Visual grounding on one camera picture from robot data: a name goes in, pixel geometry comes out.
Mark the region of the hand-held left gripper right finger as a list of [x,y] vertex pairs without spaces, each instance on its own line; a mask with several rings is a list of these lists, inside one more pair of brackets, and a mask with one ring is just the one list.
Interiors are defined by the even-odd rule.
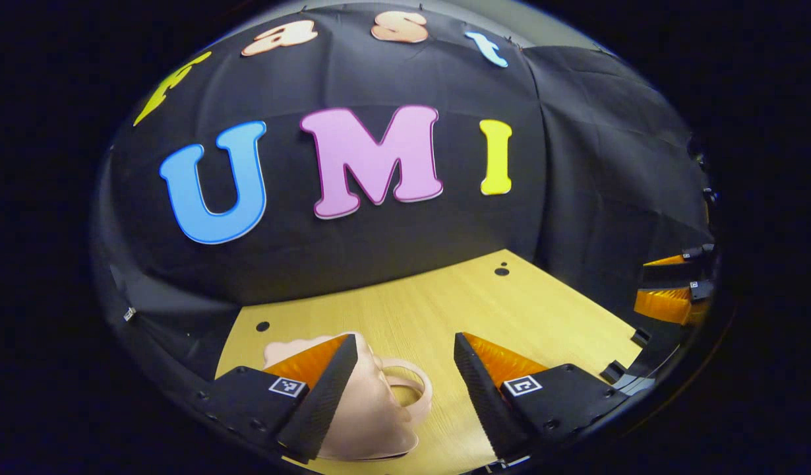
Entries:
[[498,458],[564,450],[629,398],[577,365],[545,367],[468,332],[454,361]]

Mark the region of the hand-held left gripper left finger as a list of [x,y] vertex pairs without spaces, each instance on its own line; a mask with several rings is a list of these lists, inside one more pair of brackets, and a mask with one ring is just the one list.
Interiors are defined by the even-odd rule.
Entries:
[[357,363],[354,334],[316,344],[267,371],[239,366],[193,393],[195,411],[256,450],[318,457]]

